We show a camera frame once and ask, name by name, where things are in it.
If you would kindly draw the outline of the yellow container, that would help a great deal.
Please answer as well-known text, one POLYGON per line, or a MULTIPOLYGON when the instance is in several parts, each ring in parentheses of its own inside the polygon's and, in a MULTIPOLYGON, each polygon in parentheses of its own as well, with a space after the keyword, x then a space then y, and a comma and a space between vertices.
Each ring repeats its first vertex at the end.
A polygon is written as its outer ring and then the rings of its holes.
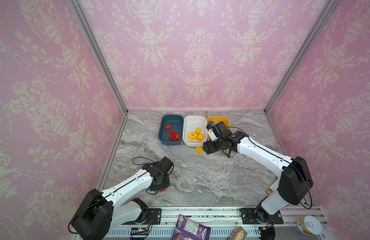
POLYGON ((229 119, 224 116, 210 116, 207 119, 206 130, 209 126, 209 122, 214 122, 214 133, 218 138, 226 139, 228 136, 231 135, 231 130, 228 128, 230 126, 229 119))

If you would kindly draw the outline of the yellow tape roll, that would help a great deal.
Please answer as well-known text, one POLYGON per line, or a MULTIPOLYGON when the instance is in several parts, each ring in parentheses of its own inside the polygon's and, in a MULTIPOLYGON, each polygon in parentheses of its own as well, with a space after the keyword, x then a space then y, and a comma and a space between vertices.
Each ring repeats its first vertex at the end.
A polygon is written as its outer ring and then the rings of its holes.
POLYGON ((191 140, 191 141, 193 141, 193 140, 196 140, 197 139, 197 136, 198 136, 198 134, 195 133, 195 132, 189 133, 188 134, 188 139, 191 140))

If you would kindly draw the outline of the white container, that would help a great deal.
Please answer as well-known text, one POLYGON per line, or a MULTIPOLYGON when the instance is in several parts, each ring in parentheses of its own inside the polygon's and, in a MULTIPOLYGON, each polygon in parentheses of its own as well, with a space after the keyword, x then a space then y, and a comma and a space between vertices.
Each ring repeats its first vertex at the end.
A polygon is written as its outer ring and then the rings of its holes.
POLYGON ((203 143, 207 140, 207 130, 206 130, 207 120, 203 116, 187 116, 184 119, 184 130, 183 130, 183 141, 188 147, 202 147, 203 143), (202 140, 195 140, 189 138, 190 133, 196 133, 196 130, 200 129, 200 134, 202 135, 202 140))

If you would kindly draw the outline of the dark teal container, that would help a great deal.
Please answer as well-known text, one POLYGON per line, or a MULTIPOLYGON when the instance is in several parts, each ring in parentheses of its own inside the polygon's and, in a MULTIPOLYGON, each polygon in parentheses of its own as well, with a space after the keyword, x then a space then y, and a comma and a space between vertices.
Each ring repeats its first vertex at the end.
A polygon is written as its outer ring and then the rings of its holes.
POLYGON ((158 133, 158 137, 160 142, 166 146, 178 146, 182 142, 183 137, 183 127, 184 127, 184 117, 181 115, 165 115, 162 117, 160 123, 160 129, 158 133), (171 130, 166 130, 166 125, 172 125, 171 130), (181 139, 179 141, 171 141, 170 140, 170 133, 171 131, 175 131, 176 135, 180 135, 181 139))

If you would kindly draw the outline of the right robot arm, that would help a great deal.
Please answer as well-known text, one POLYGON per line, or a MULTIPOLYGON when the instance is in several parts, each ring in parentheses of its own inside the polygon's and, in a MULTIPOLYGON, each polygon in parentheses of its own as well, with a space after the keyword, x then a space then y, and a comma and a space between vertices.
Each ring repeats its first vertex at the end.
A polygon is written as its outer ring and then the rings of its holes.
POLYGON ((277 190, 265 197, 256 207, 260 223, 267 224, 279 210, 288 205, 298 205, 310 194, 313 181, 306 161, 302 157, 289 157, 258 143, 240 128, 232 132, 224 122, 208 124, 210 140, 203 143, 206 154, 234 151, 252 158, 272 171, 278 178, 277 190))

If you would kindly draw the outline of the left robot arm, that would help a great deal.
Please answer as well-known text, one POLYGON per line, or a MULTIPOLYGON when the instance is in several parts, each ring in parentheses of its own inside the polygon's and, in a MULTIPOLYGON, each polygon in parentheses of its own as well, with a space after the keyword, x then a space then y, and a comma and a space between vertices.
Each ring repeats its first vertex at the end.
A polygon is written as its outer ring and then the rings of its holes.
POLYGON ((83 240, 102 240, 109 230, 126 223, 146 224, 149 232, 154 223, 148 205, 135 195, 145 190, 156 195, 170 186, 174 163, 167 157, 148 160, 131 177, 105 190, 90 190, 68 224, 71 234, 83 240))

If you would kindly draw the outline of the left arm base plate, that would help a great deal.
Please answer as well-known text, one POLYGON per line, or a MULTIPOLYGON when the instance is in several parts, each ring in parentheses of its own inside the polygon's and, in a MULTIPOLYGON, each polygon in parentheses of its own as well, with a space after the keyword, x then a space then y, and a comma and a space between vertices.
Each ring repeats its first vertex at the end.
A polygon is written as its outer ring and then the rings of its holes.
POLYGON ((140 222, 126 222, 124 225, 160 225, 161 224, 162 209, 161 208, 149 208, 146 216, 142 218, 140 222))

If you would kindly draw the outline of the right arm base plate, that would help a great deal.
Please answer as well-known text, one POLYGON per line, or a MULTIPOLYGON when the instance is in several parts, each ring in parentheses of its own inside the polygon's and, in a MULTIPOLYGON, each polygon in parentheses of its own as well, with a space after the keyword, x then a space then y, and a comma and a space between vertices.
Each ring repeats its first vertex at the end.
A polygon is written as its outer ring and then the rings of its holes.
POLYGON ((282 218, 281 212, 277 211, 276 214, 271 216, 266 216, 266 221, 261 221, 260 217, 257 215, 256 208, 240 208, 238 214, 241 217, 242 223, 244 225, 282 225, 284 220, 282 218))

